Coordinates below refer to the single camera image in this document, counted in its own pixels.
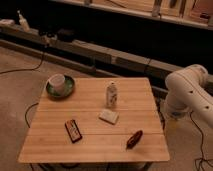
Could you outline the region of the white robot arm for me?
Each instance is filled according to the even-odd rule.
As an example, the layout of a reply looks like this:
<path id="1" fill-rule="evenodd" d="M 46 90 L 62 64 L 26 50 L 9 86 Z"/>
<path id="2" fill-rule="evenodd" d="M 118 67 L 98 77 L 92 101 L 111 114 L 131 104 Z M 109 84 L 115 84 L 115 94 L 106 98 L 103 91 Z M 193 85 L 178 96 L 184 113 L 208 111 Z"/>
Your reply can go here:
<path id="1" fill-rule="evenodd" d="M 165 79 L 165 113 L 179 119 L 191 109 L 213 129 L 213 97 L 204 89 L 207 78 L 207 69 L 198 64 L 170 73 Z"/>

